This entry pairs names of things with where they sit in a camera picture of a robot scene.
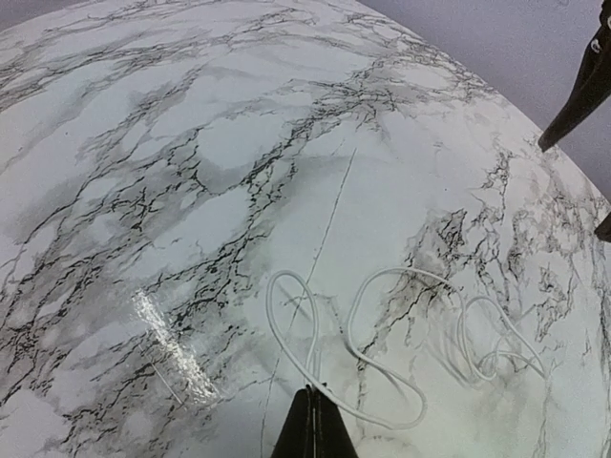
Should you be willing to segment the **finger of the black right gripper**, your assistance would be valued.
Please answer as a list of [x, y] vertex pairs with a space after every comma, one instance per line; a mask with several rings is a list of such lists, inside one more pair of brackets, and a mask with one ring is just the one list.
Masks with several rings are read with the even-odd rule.
[[542, 152], [557, 145], [610, 97], [610, 2], [603, 1], [600, 27], [587, 45], [573, 89], [537, 144]]
[[595, 236], [603, 242], [611, 242], [611, 217], [606, 217], [595, 229]]

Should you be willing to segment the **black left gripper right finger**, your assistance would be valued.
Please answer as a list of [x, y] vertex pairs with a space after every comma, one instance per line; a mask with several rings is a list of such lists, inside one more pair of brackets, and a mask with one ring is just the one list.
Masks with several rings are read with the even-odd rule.
[[313, 449], [319, 458], [358, 457], [338, 406], [319, 389], [314, 390]]

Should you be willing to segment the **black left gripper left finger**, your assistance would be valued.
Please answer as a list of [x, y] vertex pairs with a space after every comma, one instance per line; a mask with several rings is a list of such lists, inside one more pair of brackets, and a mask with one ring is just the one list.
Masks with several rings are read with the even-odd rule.
[[284, 420], [271, 458], [312, 458], [314, 456], [314, 391], [298, 390]]

